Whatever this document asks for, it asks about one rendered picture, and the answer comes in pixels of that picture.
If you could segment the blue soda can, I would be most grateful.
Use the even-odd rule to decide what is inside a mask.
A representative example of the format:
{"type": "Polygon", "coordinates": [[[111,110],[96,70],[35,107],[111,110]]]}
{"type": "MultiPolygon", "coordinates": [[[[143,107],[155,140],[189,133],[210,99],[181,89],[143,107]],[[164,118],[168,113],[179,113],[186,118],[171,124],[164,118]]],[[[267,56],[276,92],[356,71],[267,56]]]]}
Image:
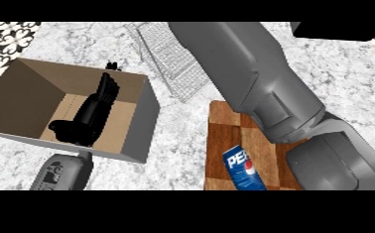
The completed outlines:
{"type": "Polygon", "coordinates": [[[241,146],[235,146],[223,153],[223,163],[238,190],[267,189],[246,151],[241,146]]]}

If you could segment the black appliance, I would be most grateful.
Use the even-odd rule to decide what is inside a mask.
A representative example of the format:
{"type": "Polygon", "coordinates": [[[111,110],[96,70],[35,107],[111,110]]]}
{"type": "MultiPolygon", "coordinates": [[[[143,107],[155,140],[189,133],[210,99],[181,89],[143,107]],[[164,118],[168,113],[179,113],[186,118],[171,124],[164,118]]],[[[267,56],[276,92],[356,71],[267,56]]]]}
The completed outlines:
{"type": "Polygon", "coordinates": [[[375,39],[375,25],[365,22],[291,22],[297,38],[367,42],[375,39]]]}

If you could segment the open brown grey box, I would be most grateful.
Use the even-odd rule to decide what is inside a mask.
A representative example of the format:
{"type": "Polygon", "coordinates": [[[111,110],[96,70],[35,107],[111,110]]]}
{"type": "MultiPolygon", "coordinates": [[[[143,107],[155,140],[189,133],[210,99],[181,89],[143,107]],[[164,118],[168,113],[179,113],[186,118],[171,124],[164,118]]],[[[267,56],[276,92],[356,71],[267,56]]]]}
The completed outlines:
{"type": "Polygon", "coordinates": [[[87,151],[99,157],[143,164],[159,112],[143,74],[15,59],[0,66],[0,137],[63,151],[84,150],[85,147],[56,139],[49,124],[75,117],[103,74],[119,90],[100,136],[87,151]]]}

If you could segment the brown wooden cutting board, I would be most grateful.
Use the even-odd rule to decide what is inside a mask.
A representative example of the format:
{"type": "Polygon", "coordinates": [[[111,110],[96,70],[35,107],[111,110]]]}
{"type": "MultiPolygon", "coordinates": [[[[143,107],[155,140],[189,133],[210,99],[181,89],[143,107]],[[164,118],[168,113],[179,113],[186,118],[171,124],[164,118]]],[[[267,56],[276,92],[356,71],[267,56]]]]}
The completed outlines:
{"type": "Polygon", "coordinates": [[[241,145],[251,157],[267,190],[298,190],[285,154],[294,144],[272,144],[246,114],[235,113],[226,101],[210,103],[205,190],[235,190],[226,170],[223,153],[241,145]]]}

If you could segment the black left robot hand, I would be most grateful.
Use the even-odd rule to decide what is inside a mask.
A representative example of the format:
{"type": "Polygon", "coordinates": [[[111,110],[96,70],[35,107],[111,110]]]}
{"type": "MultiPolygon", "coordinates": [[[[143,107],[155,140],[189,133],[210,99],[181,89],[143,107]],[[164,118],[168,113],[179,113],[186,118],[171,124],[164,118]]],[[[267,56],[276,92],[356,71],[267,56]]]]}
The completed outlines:
{"type": "Polygon", "coordinates": [[[119,86],[105,72],[94,94],[85,99],[72,120],[53,120],[49,129],[60,142],[90,147],[103,130],[119,86]]]}

